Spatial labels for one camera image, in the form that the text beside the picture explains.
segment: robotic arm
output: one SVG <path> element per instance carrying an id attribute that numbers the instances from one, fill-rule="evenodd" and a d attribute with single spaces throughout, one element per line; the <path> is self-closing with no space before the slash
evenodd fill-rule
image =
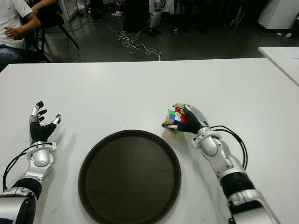
<path id="1" fill-rule="evenodd" d="M 36 201 L 41 194 L 45 177 L 53 165 L 52 152 L 56 149 L 55 142 L 47 143 L 61 121 L 61 115 L 48 125 L 41 126 L 41 117 L 47 110 L 39 111 L 43 102 L 37 103 L 29 118 L 30 147 L 27 150 L 29 167 L 19 180 L 9 189 L 5 180 L 3 193 L 0 195 L 0 223 L 32 224 L 34 220 Z"/>
<path id="2" fill-rule="evenodd" d="M 210 129 L 207 119 L 191 105 L 176 104 L 186 114 L 186 122 L 168 128 L 196 134 L 194 145 L 214 170 L 228 200 L 229 224 L 280 224 L 262 194 L 255 189 L 244 168 L 229 151 L 221 136 Z"/>

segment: round tray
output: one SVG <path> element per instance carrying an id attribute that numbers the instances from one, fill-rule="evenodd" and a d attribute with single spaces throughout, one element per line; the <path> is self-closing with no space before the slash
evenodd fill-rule
<path id="1" fill-rule="evenodd" d="M 151 224 L 176 201 L 181 170 L 172 148 L 140 130 L 117 132 L 85 158 L 78 188 L 87 213 L 102 224 Z"/>

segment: man sitting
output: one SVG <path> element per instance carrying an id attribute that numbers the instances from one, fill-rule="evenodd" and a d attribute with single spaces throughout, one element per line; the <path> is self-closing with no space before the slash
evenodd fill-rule
<path id="1" fill-rule="evenodd" d="M 25 25 L 22 25 L 21 17 L 28 20 Z M 0 71 L 8 64 L 24 63 L 25 41 L 15 41 L 14 38 L 40 26 L 24 0 L 0 0 Z"/>

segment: man's arm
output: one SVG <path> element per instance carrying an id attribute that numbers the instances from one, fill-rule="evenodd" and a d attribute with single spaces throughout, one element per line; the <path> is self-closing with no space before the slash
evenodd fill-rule
<path id="1" fill-rule="evenodd" d="M 41 22 L 38 20 L 34 13 L 29 13 L 25 16 L 28 22 L 18 28 L 5 27 L 5 35 L 10 38 L 15 38 L 28 31 L 35 30 L 41 27 Z"/>
<path id="2" fill-rule="evenodd" d="M 35 4 L 32 7 L 32 10 L 33 10 L 34 14 L 36 15 L 38 13 L 38 10 L 45 8 L 47 6 L 53 5 L 56 2 L 57 2 L 57 0 L 41 0 L 39 3 Z"/>

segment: white t-shirt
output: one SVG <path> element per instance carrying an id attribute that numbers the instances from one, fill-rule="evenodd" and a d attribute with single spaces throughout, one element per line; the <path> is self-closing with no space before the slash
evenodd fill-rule
<path id="1" fill-rule="evenodd" d="M 25 48 L 24 40 L 15 41 L 4 34 L 4 27 L 17 28 L 22 26 L 21 17 L 32 12 L 25 0 L 0 0 L 0 44 L 11 48 Z"/>

